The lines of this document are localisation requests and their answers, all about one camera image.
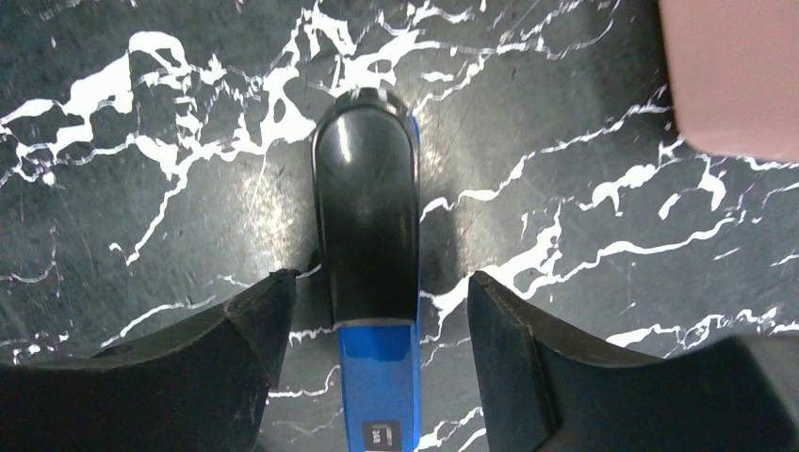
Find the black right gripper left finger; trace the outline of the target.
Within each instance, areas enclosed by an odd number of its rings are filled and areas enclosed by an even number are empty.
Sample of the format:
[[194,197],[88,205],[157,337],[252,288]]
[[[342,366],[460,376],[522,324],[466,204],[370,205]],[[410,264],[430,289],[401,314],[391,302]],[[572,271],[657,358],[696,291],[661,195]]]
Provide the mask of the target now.
[[1,367],[5,451],[251,451],[296,305],[280,270],[87,358]]

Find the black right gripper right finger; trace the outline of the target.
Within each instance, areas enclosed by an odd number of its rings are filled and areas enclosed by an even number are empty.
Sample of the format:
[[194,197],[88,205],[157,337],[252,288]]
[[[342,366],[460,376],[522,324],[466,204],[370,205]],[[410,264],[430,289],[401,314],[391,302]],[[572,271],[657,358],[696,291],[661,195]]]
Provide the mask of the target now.
[[794,451],[798,340],[729,336],[662,359],[613,345],[489,274],[467,316],[493,451]]

